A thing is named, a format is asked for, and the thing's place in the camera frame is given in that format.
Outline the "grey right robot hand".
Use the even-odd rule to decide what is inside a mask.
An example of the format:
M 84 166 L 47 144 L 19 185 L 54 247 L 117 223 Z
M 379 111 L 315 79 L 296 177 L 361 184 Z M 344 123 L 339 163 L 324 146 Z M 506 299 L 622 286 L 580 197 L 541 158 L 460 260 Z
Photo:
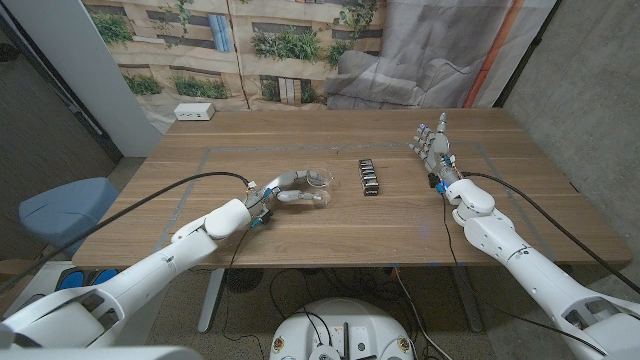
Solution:
M 421 124 L 417 128 L 417 135 L 413 138 L 413 142 L 409 144 L 409 148 L 424 163 L 428 172 L 429 185 L 440 194 L 444 194 L 450 185 L 462 178 L 462 175 L 454 169 L 454 156 L 445 134 L 446 120 L 446 113 L 443 112 L 435 131 Z

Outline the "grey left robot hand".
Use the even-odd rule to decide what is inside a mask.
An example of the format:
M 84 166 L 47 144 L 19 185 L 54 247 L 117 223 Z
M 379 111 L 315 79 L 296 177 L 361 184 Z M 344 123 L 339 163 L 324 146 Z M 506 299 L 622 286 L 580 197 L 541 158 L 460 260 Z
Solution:
M 261 187 L 250 187 L 244 204 L 251 215 L 251 227 L 270 221 L 269 204 L 310 201 L 316 207 L 326 207 L 331 201 L 329 187 L 333 175 L 326 169 L 297 170 L 280 174 Z

